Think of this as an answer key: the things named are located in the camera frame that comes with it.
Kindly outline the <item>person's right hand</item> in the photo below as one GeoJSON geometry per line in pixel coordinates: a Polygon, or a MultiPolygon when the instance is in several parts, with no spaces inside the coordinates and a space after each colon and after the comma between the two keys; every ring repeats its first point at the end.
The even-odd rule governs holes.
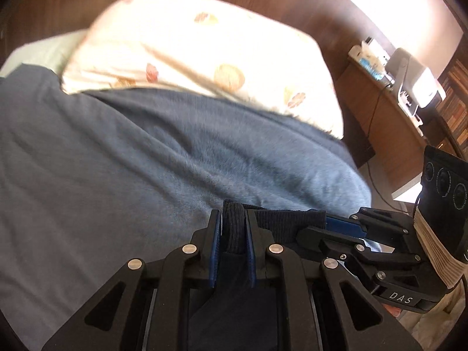
{"type": "Polygon", "coordinates": [[[399,307],[394,307],[387,304],[385,304],[384,307],[395,318],[398,318],[401,315],[401,308],[399,307]]]}

